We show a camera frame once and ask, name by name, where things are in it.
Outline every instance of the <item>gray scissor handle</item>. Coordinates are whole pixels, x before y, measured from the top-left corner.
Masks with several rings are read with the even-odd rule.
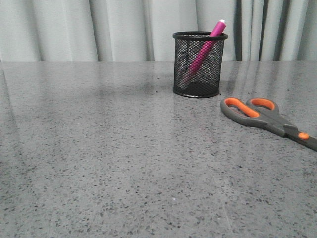
[[[237,107],[245,115],[232,110],[230,106]],[[237,98],[225,98],[221,101],[220,107],[228,118],[239,124],[262,128],[282,137],[285,135],[283,125],[293,126],[281,117],[277,104],[267,98],[251,98],[247,104]]]

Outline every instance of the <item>mesh cup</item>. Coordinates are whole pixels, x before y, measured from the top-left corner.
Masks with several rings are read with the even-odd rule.
[[[191,98],[208,98],[219,93],[222,52],[227,34],[177,32],[173,92]]]

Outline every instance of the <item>scissor handle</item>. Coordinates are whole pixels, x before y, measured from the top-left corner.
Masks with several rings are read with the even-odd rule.
[[[271,111],[275,111],[276,113],[278,113],[278,105],[274,101],[267,98],[251,98],[247,101],[246,104],[252,108],[256,107],[257,110],[259,110],[260,107],[265,107],[267,109],[270,109]]]
[[[234,111],[230,106],[236,106],[245,115]],[[261,115],[258,111],[252,109],[248,105],[244,104],[238,98],[225,98],[220,103],[222,112],[231,120],[246,126],[263,127],[267,124],[266,121],[261,119]]]

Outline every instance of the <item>scissor blade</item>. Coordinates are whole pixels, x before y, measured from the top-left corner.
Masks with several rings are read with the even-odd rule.
[[[309,136],[308,139],[301,139],[298,137],[299,131],[296,127],[290,126],[290,125],[284,125],[285,130],[285,136],[296,141],[297,143],[300,143],[302,145],[305,145],[306,147],[317,151],[317,139]]]

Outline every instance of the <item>orange handle grip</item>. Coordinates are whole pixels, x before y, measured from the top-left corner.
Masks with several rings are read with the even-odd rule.
[[[266,98],[253,98],[250,102],[255,106],[265,106],[271,110],[275,109],[275,104],[269,99]]]
[[[260,114],[257,111],[254,111],[253,109],[249,108],[247,105],[245,105],[243,102],[241,102],[237,98],[226,98],[224,102],[230,106],[234,105],[241,111],[243,111],[246,115],[248,115],[251,118],[257,118],[260,116]]]

